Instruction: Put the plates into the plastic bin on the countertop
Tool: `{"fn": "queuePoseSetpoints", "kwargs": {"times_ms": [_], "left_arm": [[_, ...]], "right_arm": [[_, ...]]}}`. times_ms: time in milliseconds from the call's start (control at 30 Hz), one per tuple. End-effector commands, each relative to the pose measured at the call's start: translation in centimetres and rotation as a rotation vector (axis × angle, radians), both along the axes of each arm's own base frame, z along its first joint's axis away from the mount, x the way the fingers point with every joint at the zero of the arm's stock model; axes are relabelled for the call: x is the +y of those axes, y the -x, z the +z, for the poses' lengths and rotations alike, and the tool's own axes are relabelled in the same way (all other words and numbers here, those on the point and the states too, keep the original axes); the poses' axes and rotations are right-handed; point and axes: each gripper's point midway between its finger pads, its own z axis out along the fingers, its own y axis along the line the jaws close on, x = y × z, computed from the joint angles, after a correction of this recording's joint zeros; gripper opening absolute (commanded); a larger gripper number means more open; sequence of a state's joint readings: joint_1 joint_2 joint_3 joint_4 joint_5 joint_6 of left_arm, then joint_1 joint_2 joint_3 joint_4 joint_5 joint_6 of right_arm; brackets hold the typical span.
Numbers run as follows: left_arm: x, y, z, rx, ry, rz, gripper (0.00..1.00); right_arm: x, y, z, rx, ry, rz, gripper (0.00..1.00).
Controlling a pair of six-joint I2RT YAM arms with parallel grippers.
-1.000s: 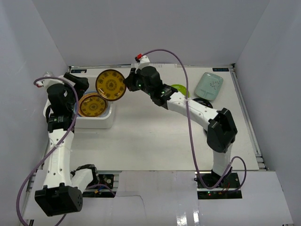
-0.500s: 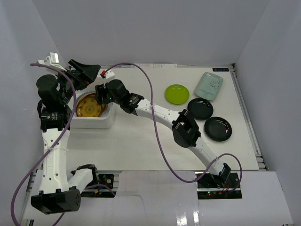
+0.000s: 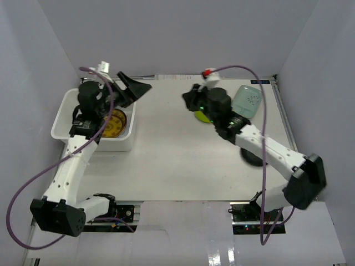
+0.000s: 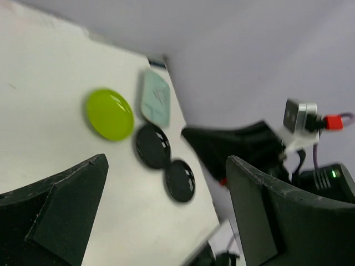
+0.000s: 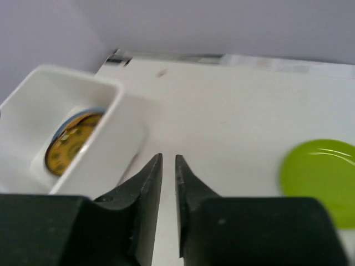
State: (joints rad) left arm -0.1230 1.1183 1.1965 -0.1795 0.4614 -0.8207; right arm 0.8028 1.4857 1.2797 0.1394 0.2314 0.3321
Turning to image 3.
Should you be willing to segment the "lime green round plate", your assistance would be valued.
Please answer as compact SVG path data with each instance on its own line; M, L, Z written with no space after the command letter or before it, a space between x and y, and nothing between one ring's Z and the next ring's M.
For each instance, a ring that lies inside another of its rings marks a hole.
M203 123L206 123L206 124L211 123L209 118L207 116L205 116L202 111L196 111L196 112L194 112L194 115L199 121L201 121Z

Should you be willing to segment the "gold plate dark rim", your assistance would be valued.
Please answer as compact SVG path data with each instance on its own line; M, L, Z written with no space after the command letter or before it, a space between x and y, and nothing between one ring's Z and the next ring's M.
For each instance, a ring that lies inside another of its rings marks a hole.
M124 132L126 125L127 116L125 112L120 109L114 109L111 118L102 133L102 137L117 138Z

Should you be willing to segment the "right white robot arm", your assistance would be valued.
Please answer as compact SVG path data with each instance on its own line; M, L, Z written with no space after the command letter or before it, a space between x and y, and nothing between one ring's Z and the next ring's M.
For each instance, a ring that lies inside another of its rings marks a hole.
M255 220L263 221L271 211L283 207L305 210L327 186L320 156L303 155L264 137L249 119L233 111L225 89L194 84L182 98L189 111L201 111L212 122L221 138L251 152L287 181L286 185L263 188L250 201L250 213Z

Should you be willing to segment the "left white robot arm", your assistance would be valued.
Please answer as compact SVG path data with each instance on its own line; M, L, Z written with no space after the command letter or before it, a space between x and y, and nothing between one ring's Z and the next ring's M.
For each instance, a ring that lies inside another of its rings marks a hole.
M30 205L30 211L43 231L77 237L87 222L98 217L112 221L117 215L113 195L97 193L78 202L77 193L89 159L100 143L108 116L117 107L129 107L152 88L121 71L118 78L125 89L108 76L103 78L103 86L96 81L86 81L78 87L78 105L72 112L63 162L42 198L34 199Z

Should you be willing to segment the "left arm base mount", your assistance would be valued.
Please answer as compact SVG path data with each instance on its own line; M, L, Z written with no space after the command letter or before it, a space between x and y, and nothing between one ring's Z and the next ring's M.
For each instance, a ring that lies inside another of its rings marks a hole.
M105 214L88 222L84 232L134 233L140 218L140 206L116 204L112 214Z

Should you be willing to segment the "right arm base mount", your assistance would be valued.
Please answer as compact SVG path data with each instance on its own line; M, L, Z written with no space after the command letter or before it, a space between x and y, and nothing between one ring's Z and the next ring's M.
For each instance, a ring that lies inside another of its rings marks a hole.
M235 236L260 234L260 213L255 213L248 203L231 203L228 213L231 215ZM278 210L264 214L264 236L270 231L277 215Z

